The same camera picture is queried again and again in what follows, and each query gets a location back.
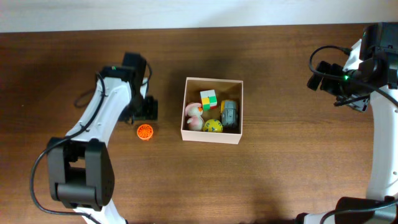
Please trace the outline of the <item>multicoloured puzzle cube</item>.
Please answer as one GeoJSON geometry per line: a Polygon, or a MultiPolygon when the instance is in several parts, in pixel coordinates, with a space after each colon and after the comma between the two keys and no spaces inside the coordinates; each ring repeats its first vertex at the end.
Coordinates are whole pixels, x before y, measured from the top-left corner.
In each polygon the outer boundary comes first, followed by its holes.
{"type": "Polygon", "coordinates": [[[204,111],[215,109],[218,105],[215,90],[204,90],[200,92],[201,104],[204,111]]]}

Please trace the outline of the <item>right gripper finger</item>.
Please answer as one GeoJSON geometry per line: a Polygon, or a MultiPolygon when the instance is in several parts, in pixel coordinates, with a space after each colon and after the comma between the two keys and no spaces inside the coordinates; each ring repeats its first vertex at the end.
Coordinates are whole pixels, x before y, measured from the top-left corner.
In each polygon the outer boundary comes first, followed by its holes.
{"type": "MultiPolygon", "coordinates": [[[[328,73],[329,69],[330,69],[330,64],[325,61],[321,61],[316,67],[316,71],[321,72],[321,73],[328,73]]],[[[313,91],[316,91],[322,80],[323,80],[323,77],[314,73],[308,80],[307,87],[313,91]]]]}
{"type": "Polygon", "coordinates": [[[351,109],[359,112],[366,112],[368,108],[370,96],[351,95],[350,97],[337,97],[334,106],[348,106],[351,109]]]}

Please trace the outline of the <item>grey and yellow toy truck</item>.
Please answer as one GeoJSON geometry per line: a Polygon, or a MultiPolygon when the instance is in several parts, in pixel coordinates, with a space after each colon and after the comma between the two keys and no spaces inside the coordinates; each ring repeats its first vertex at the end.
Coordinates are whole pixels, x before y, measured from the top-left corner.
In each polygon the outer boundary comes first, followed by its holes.
{"type": "Polygon", "coordinates": [[[223,100],[221,102],[221,123],[226,129],[238,127],[238,104],[233,100],[223,100]]]}

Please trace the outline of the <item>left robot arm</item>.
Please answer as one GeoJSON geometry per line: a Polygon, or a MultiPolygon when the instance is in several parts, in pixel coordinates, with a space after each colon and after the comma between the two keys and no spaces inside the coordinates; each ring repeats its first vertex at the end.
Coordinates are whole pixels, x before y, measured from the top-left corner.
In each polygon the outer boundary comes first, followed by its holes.
{"type": "Polygon", "coordinates": [[[95,93],[64,138],[51,138],[45,155],[53,200],[87,223],[127,223],[112,200],[115,177],[108,142],[118,121],[157,120],[158,102],[147,95],[152,69],[137,53],[96,74],[95,93]]]}

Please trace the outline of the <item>orange ribbed plastic ball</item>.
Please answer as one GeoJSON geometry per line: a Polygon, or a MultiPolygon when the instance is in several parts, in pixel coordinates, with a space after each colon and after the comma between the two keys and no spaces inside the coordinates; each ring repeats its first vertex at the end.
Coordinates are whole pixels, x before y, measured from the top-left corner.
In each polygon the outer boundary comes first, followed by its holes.
{"type": "Polygon", "coordinates": [[[137,128],[137,136],[143,141],[148,141],[154,135],[153,127],[149,124],[142,124],[137,128]]]}

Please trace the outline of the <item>pink and white duck toy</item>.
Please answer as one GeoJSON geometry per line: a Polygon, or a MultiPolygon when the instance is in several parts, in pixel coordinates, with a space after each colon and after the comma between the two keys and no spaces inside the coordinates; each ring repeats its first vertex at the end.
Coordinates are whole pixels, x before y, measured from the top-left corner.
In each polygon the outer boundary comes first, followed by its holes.
{"type": "Polygon", "coordinates": [[[201,103],[190,103],[185,107],[186,124],[190,131],[202,131],[204,125],[202,114],[201,103]]]}

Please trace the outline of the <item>yellow ball with blue letters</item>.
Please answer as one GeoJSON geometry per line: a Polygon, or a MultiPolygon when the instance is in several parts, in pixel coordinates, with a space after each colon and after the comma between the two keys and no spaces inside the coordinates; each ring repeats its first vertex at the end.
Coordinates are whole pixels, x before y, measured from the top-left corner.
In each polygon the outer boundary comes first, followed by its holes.
{"type": "Polygon", "coordinates": [[[223,125],[217,119],[209,119],[203,125],[203,132],[222,133],[223,125]]]}

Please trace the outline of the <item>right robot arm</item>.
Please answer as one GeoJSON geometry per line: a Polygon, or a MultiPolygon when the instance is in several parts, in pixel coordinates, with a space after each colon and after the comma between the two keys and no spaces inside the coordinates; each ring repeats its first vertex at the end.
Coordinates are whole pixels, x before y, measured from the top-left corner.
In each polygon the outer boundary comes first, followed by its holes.
{"type": "Polygon", "coordinates": [[[397,223],[397,24],[380,22],[363,30],[344,66],[321,61],[308,64],[309,89],[333,96],[335,106],[373,111],[371,177],[365,198],[342,197],[335,209],[301,213],[295,223],[397,223]]]}

